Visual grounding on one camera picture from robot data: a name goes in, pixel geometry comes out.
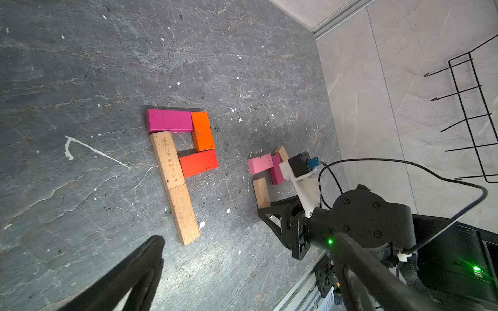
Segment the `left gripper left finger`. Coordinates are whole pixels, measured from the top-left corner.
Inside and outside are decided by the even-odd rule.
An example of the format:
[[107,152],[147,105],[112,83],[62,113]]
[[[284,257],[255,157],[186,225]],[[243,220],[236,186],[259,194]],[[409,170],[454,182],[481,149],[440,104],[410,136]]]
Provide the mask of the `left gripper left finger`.
[[154,235],[61,310],[150,310],[161,278],[165,240]]

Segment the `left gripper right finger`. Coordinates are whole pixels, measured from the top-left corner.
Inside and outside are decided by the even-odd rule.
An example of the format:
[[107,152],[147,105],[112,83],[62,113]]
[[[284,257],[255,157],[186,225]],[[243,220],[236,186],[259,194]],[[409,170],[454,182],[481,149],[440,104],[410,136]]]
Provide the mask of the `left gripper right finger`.
[[331,259],[347,310],[373,310],[372,298],[384,310],[438,310],[345,234],[335,236]]

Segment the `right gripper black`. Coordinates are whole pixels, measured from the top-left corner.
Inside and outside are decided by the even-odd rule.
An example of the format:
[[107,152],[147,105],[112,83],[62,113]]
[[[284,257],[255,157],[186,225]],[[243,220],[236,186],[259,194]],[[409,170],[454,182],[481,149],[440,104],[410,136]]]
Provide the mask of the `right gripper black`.
[[258,210],[260,219],[268,225],[280,242],[291,249],[292,257],[303,260],[311,246],[331,251],[335,243],[332,212],[317,207],[307,218],[298,196],[292,196],[270,207]]

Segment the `wooden block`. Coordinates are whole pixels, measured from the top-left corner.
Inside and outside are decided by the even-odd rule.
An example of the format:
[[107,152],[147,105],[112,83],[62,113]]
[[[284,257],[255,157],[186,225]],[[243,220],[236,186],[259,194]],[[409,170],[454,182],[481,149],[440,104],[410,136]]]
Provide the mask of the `wooden block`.
[[271,200],[268,192],[267,181],[265,178],[259,178],[253,181],[255,198],[258,209],[265,209],[271,206]]
[[188,187],[186,184],[180,185],[168,190],[167,195],[180,243],[187,246],[200,237]]
[[287,151],[285,150],[285,148],[283,146],[280,146],[279,148],[277,148],[277,150],[274,152],[274,154],[279,156],[281,163],[289,160],[289,156],[287,154]]
[[180,160],[171,132],[150,134],[164,187],[171,190],[185,184]]

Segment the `magenta block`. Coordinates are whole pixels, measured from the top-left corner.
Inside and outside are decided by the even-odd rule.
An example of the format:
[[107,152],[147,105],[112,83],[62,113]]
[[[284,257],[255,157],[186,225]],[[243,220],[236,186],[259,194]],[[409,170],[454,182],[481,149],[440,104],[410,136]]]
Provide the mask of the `magenta block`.
[[189,111],[149,109],[146,119],[149,133],[167,131],[182,133],[193,130],[193,121]]
[[283,177],[281,168],[280,168],[280,163],[281,163],[281,158],[279,155],[273,155],[272,156],[272,163],[273,167],[270,169],[270,174],[271,174],[271,180],[273,185],[279,185],[285,181],[285,178]]

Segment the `light pink block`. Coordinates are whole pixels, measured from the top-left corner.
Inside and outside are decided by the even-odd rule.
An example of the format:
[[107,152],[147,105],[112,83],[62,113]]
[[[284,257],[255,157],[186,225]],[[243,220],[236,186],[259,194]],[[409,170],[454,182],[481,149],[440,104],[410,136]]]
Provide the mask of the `light pink block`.
[[249,159],[247,163],[249,172],[251,174],[257,174],[266,171],[274,166],[271,154],[265,154],[256,158]]

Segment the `red block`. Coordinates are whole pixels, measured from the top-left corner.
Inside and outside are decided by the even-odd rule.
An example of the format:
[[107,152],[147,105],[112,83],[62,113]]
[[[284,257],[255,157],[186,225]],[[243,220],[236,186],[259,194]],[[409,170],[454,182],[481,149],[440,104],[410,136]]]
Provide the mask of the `red block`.
[[180,157],[180,164],[185,178],[213,170],[219,166],[214,149]]

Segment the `orange block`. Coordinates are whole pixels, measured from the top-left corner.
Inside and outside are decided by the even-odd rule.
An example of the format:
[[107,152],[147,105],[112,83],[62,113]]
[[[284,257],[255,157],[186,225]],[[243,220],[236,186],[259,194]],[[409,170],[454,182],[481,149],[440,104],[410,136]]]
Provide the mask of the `orange block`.
[[205,111],[192,112],[191,117],[193,123],[192,136],[196,152],[214,149],[215,143],[207,113]]

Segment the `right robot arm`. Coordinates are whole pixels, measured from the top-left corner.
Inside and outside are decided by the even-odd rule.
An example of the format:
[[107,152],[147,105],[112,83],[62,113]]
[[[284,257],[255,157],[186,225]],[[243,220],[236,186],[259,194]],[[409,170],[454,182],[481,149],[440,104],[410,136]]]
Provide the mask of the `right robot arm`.
[[447,218],[414,215],[363,185],[308,215],[293,196],[269,200],[259,217],[295,259],[328,253],[317,279],[336,286],[348,310],[496,310],[497,235]]

